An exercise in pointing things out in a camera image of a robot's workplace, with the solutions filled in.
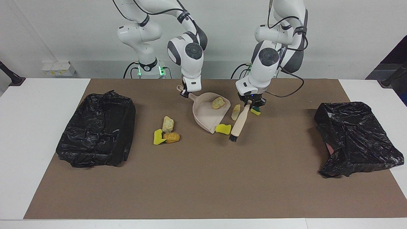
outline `pink object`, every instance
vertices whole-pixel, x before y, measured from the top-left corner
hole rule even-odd
[[[178,85],[177,90],[181,92],[183,87]],[[212,102],[217,97],[222,97],[225,104],[219,109],[213,109]],[[189,93],[189,98],[194,101],[192,112],[195,121],[206,131],[212,134],[215,133],[216,126],[221,123],[223,117],[230,108],[230,101],[227,98],[212,92],[206,92],[200,96],[195,96],[194,94]]]
[[[328,143],[326,143],[326,147],[328,148],[329,154],[332,155],[333,154],[332,146],[330,146]]]

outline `wooden brush handle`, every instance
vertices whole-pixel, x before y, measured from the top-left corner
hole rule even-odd
[[[232,131],[230,132],[231,135],[238,137],[240,135],[240,132],[242,132],[243,126],[246,123],[247,119],[247,114],[250,110],[250,103],[248,103],[243,111],[240,113],[239,117],[236,120],[236,123],[233,126]]]

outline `yellow rock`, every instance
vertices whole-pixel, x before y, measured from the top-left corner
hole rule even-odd
[[[219,109],[223,105],[225,105],[225,101],[223,100],[222,97],[217,97],[213,102],[212,102],[212,108],[213,109]]]
[[[179,141],[179,134],[177,133],[168,133],[164,134],[164,137],[167,141],[165,143],[174,143]]]
[[[171,133],[171,131],[174,128],[174,120],[172,120],[170,117],[165,116],[164,117],[164,122],[162,123],[162,131],[166,134]]]
[[[154,131],[154,145],[159,145],[163,142],[165,142],[166,139],[162,138],[162,130],[156,130]]]
[[[236,106],[234,106],[232,112],[233,121],[236,121],[237,117],[239,116],[239,113],[240,113],[240,104],[237,104]]]
[[[219,124],[216,126],[215,132],[230,135],[232,125]]]

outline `brush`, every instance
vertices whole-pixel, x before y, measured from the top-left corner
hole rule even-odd
[[[236,123],[234,124],[233,129],[230,132],[229,140],[231,140],[233,142],[237,141],[237,138],[239,137],[240,132],[242,132],[243,126],[246,123],[247,113],[250,110],[250,105],[251,105],[251,101],[249,100],[247,102],[247,105],[245,106],[245,108],[243,109],[243,111],[241,112],[239,117],[237,118]]]

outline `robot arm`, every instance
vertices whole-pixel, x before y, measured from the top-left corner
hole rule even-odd
[[[181,95],[188,97],[189,92],[201,90],[201,69],[204,50],[208,39],[197,26],[189,12],[179,0],[122,0],[127,9],[125,14],[137,22],[119,28],[120,40],[131,46],[139,55],[140,66],[151,70],[157,65],[152,47],[145,43],[161,37],[161,29],[149,20],[149,15],[169,14],[177,18],[186,32],[171,39],[167,45],[171,60],[181,66],[184,90]]]
[[[154,48],[146,43],[161,38],[161,27],[150,20],[133,0],[121,0],[121,6],[123,16],[134,23],[118,29],[120,41],[136,51],[142,75],[161,75],[160,60],[155,56]]]
[[[256,29],[255,38],[259,42],[253,52],[252,68],[248,76],[236,82],[241,101],[245,105],[260,107],[266,103],[262,94],[276,76],[279,67],[293,73],[297,71],[304,56],[304,42],[308,13],[303,0],[270,0],[269,10],[281,24]]]
[[[182,96],[188,98],[189,92],[201,90],[201,69],[204,61],[204,50],[208,43],[206,34],[197,26],[179,0],[140,0],[149,12],[160,12],[168,9],[179,9],[165,12],[177,18],[186,32],[171,39],[167,45],[170,59],[181,66]]]

